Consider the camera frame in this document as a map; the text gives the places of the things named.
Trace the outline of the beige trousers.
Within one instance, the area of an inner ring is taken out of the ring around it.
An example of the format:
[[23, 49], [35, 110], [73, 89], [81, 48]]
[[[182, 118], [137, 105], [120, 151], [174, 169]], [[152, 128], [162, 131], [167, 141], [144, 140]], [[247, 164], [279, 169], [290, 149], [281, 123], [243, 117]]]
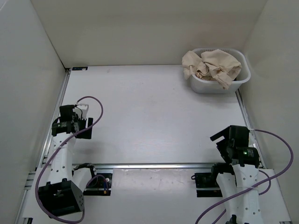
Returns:
[[197, 55], [188, 51], [182, 57], [185, 79], [192, 75], [205, 81], [216, 81], [223, 89], [230, 88], [242, 69], [242, 64], [229, 53], [216, 49]]

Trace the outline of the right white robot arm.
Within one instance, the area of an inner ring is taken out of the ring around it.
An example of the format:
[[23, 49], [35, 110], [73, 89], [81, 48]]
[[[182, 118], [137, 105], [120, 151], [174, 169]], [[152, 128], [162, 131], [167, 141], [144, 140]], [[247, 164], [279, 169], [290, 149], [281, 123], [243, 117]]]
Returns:
[[261, 224], [259, 193], [254, 184], [259, 173], [258, 150], [249, 146], [249, 129], [229, 126], [213, 135], [223, 163], [212, 166], [210, 182], [220, 187], [229, 224]]

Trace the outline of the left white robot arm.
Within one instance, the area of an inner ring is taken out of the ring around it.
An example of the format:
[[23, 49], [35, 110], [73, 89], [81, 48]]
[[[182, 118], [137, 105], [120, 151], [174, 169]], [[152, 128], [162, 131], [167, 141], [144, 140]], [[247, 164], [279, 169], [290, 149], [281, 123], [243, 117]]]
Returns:
[[[56, 217], [83, 211], [85, 187], [98, 181], [91, 163], [72, 165], [76, 139], [92, 137], [93, 118], [87, 117], [88, 109], [87, 104], [61, 106], [60, 115], [52, 124], [50, 148], [55, 157], [50, 161], [47, 182], [38, 188], [38, 196], [44, 208]], [[85, 128], [86, 132], [72, 136]]]

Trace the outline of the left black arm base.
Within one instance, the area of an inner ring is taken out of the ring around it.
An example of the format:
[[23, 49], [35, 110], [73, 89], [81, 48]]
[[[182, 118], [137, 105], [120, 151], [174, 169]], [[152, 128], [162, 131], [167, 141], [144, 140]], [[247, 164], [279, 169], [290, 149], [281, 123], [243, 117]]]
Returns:
[[97, 177], [93, 180], [88, 187], [84, 191], [85, 196], [110, 196], [112, 190], [112, 180], [113, 174], [112, 173], [101, 173], [106, 179], [108, 184], [108, 188], [106, 183], [102, 177]]

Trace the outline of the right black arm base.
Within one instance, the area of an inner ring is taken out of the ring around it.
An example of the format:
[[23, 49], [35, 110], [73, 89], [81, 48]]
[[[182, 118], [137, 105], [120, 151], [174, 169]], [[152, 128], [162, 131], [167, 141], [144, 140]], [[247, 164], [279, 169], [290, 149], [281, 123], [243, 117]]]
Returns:
[[195, 181], [197, 198], [222, 197], [222, 193], [212, 173], [195, 173], [191, 176]]

